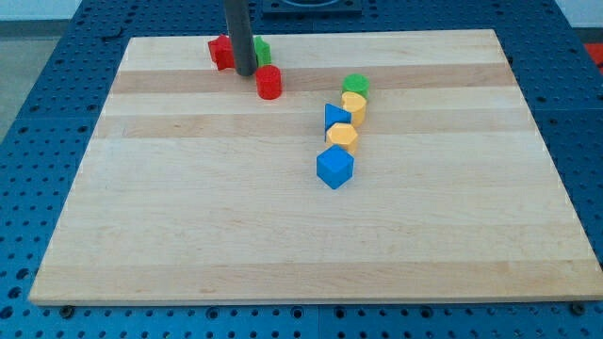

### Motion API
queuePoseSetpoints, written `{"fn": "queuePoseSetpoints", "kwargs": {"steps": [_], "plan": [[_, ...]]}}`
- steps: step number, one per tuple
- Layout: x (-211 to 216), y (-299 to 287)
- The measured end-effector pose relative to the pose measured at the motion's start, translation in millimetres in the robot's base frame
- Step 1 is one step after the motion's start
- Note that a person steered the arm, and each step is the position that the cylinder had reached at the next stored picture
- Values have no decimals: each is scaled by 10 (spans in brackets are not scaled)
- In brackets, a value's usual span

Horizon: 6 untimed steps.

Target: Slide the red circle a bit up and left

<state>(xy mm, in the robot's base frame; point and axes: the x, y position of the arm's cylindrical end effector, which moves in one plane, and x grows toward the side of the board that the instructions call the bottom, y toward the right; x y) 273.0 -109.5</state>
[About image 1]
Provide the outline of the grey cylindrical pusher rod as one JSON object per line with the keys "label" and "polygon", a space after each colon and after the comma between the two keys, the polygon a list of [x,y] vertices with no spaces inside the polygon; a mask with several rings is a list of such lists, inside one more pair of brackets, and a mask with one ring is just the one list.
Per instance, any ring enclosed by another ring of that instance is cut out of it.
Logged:
{"label": "grey cylindrical pusher rod", "polygon": [[224,15],[231,40],[236,72],[252,76],[257,69],[248,0],[224,0]]}

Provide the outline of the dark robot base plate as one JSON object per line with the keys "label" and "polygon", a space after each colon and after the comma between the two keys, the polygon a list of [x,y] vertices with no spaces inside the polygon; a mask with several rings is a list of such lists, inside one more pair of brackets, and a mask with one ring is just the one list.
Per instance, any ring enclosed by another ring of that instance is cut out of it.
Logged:
{"label": "dark robot base plate", "polygon": [[263,16],[361,14],[362,0],[262,0]]}

